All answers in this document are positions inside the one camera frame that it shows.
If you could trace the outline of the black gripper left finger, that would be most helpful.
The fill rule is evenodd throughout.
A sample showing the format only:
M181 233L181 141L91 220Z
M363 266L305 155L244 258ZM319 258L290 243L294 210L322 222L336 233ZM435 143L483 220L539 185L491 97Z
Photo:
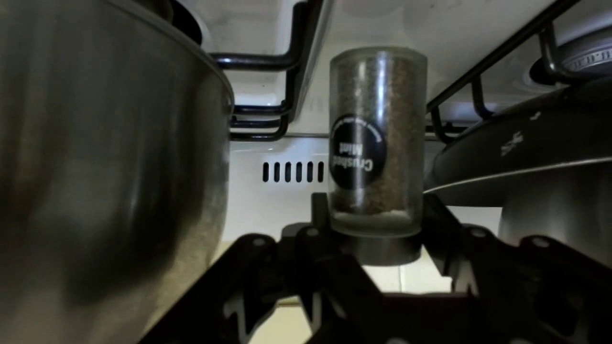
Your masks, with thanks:
M366 323L382 294L340 250L328 227L326 195L313 193L311 220L275 241L238 237L137 344L248 344L282 298L296 296L311 329L305 344L382 344Z

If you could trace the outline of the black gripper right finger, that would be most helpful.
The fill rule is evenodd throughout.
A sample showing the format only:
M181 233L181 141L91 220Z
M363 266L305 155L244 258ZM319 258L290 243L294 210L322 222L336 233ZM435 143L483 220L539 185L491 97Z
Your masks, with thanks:
M612 344L612 269L542 235L506 245L424 195L422 241L451 290L422 306L433 344Z

